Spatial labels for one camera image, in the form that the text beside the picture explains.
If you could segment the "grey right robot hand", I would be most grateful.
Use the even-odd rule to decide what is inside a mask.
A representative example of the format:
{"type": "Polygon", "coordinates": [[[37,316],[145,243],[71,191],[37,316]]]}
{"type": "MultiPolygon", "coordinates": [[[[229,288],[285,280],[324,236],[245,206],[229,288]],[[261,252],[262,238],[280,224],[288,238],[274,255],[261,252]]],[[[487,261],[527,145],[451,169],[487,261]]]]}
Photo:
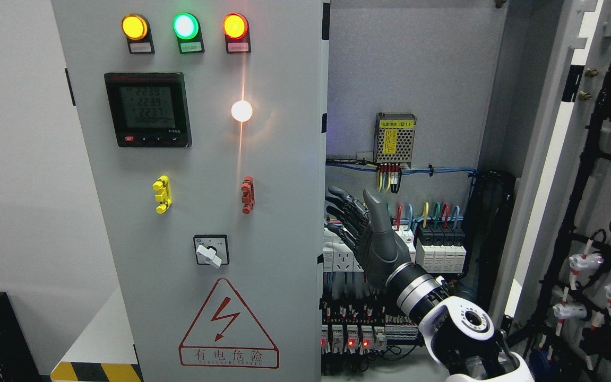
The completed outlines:
{"type": "Polygon", "coordinates": [[[392,228],[387,204],[374,191],[363,191],[363,206],[344,189],[330,186],[325,210],[341,221],[342,228],[327,225],[353,251],[356,261],[374,288],[387,285],[389,276],[410,261],[407,245],[392,228]]]}

